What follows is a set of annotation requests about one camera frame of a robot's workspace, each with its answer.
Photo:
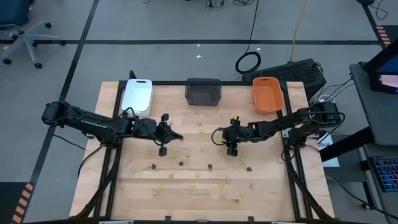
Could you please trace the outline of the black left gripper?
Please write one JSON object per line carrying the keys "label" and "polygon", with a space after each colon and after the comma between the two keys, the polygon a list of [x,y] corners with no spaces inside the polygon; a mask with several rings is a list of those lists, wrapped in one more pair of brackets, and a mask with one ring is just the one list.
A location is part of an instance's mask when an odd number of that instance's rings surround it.
{"label": "black left gripper", "polygon": [[138,139],[153,141],[159,146],[160,157],[167,155],[166,144],[170,141],[181,139],[181,135],[174,132],[165,121],[161,121],[160,124],[157,124],[154,119],[140,118],[137,115],[134,116],[132,135]]}

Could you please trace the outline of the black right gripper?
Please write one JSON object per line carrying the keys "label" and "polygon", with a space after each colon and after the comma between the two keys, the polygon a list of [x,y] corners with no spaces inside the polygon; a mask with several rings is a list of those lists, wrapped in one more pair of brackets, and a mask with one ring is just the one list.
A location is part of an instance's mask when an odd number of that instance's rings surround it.
{"label": "black right gripper", "polygon": [[229,156],[238,155],[238,143],[249,141],[250,130],[249,128],[241,126],[240,123],[239,117],[237,116],[235,119],[230,119],[230,126],[223,128],[223,142],[227,146],[227,155]]}

